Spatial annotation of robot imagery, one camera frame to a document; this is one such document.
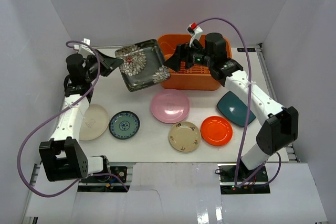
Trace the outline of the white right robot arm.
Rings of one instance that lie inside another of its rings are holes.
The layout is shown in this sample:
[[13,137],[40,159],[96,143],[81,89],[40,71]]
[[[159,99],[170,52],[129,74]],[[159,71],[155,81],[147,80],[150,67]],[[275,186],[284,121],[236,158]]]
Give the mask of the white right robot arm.
[[249,80],[251,71],[227,55],[226,40],[220,33],[209,33],[204,44],[198,40],[179,44],[164,65],[175,72],[185,63],[189,69],[194,65],[207,67],[212,78],[236,95],[252,112],[261,125],[256,144],[242,156],[237,168],[238,177],[247,182],[256,175],[256,168],[275,152],[298,138],[298,111],[284,107],[269,97]]

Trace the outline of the black square floral plate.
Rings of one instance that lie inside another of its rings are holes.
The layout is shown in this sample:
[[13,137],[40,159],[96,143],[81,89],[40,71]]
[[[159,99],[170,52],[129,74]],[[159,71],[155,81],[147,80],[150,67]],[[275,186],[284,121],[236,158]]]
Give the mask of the black square floral plate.
[[171,76],[168,67],[163,65],[163,53],[155,39],[124,46],[114,54],[123,60],[119,69],[130,92],[162,83]]

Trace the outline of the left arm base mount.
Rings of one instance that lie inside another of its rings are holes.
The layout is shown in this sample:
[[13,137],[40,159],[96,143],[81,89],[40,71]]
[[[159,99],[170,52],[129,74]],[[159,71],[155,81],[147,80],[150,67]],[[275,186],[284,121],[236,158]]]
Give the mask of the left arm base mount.
[[80,180],[80,183],[84,184],[85,186],[105,186],[110,185],[114,186],[122,186],[120,182],[124,183],[125,185],[128,183],[129,172],[130,168],[127,166],[109,166],[107,171],[102,171],[95,176],[89,176],[85,179]]

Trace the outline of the pink round plate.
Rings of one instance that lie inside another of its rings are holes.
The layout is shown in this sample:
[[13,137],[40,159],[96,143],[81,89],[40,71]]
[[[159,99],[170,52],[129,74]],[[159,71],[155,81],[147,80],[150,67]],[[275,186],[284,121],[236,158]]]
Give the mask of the pink round plate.
[[180,90],[164,89],[152,98],[150,110],[160,122],[174,124],[187,118],[190,100]]

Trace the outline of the orange plastic bin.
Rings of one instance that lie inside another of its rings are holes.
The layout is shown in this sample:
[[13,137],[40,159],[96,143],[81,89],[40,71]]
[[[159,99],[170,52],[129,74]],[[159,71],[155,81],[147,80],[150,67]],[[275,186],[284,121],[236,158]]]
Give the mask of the orange plastic bin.
[[[176,46],[190,41],[190,38],[188,34],[166,34],[159,37],[157,41],[164,59],[169,59]],[[200,65],[185,69],[185,63],[181,62],[180,71],[170,70],[170,75],[168,80],[161,83],[165,89],[214,91],[221,86],[211,77],[209,69]]]

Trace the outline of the blue floral round plate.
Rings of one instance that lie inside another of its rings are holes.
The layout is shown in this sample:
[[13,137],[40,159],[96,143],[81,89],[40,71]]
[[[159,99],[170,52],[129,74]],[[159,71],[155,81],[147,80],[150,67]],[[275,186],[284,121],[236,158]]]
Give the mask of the blue floral round plate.
[[111,118],[108,126],[111,135],[119,140],[132,138],[139,128],[140,119],[131,111],[118,112]]

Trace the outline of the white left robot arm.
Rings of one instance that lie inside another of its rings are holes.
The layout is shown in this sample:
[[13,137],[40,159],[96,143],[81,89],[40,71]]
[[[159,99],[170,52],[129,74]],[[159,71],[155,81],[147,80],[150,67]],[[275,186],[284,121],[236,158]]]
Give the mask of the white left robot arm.
[[110,178],[111,168],[106,156],[87,157],[79,145],[79,133],[93,96],[92,82],[98,76],[107,77],[122,63],[121,59],[101,52],[86,58],[79,53],[66,58],[64,113],[59,116],[50,140],[39,145],[41,161],[50,182],[84,179],[91,174],[101,182]]

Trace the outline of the teal square plate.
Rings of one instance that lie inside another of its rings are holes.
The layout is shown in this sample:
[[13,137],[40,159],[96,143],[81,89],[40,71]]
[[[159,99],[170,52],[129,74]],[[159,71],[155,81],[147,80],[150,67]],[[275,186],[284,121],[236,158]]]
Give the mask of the teal square plate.
[[231,123],[245,126],[247,106],[233,92],[228,91],[217,103],[218,112]]

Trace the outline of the beige round patterned plate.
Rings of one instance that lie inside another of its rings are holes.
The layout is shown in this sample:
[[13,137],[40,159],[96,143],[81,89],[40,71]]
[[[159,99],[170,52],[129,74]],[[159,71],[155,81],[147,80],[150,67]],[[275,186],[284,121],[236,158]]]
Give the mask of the beige round patterned plate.
[[188,121],[175,123],[168,134],[169,143],[179,152],[192,152],[201,143],[202,136],[199,128]]

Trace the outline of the cream white round plate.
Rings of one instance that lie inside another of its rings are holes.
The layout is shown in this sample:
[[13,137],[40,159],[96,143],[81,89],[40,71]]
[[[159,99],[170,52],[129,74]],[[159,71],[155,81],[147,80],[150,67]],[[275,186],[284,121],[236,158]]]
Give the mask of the cream white round plate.
[[108,127],[109,115],[106,109],[98,104],[89,105],[84,114],[79,132],[80,141],[91,141],[102,135]]

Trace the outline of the orange round plate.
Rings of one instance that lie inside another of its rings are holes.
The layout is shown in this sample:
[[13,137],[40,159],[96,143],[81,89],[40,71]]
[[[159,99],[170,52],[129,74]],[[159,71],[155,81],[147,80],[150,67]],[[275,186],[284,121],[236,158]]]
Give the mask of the orange round plate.
[[231,124],[221,116],[207,117],[201,124],[201,135],[212,146],[224,146],[233,137]]

